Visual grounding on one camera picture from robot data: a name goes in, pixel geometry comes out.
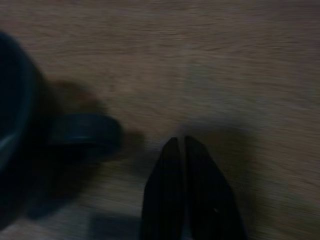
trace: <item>black mug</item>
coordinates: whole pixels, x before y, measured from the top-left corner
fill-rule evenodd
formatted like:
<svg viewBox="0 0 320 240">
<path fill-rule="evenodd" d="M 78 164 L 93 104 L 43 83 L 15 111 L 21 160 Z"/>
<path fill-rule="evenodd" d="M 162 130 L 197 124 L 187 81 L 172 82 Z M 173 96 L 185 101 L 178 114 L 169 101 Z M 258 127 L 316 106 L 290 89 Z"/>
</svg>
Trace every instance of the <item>black mug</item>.
<svg viewBox="0 0 320 240">
<path fill-rule="evenodd" d="M 59 165 L 91 163 L 121 140 L 108 116 L 64 114 L 27 54 L 0 32 L 0 229 L 36 204 Z"/>
</svg>

